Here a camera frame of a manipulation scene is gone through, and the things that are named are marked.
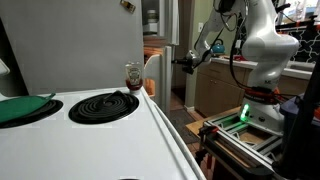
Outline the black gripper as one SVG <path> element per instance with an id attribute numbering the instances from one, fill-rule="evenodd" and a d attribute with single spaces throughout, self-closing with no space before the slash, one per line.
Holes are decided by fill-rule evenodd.
<path id="1" fill-rule="evenodd" d="M 182 70 L 185 73 L 193 74 L 194 69 L 202 63 L 202 57 L 200 55 L 196 55 L 192 50 L 189 50 L 184 60 L 175 59 L 171 61 L 173 64 L 183 64 L 184 62 L 185 64 L 182 66 Z"/>

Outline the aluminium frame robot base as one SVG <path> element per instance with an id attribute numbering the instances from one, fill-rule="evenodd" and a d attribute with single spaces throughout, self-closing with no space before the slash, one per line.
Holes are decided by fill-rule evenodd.
<path id="1" fill-rule="evenodd" d="M 268 179 L 280 158 L 282 137 L 241 121 L 236 113 L 206 120 L 199 128 L 201 145 L 244 179 Z"/>

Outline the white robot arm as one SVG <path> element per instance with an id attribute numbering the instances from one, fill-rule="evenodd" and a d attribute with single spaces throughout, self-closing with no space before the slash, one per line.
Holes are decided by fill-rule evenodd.
<path id="1" fill-rule="evenodd" d="M 189 74 L 195 68 L 209 64 L 213 50 L 207 36 L 226 28 L 233 15 L 242 17 L 238 29 L 246 31 L 246 39 L 240 46 L 241 55 L 256 64 L 243 86 L 244 97 L 238 118 L 250 126 L 280 136 L 284 131 L 284 116 L 280 114 L 276 89 L 288 61 L 299 48 L 299 42 L 276 31 L 277 12 L 272 0 L 214 0 L 209 19 L 194 48 L 184 58 L 173 62 L 181 64 L 183 71 Z"/>

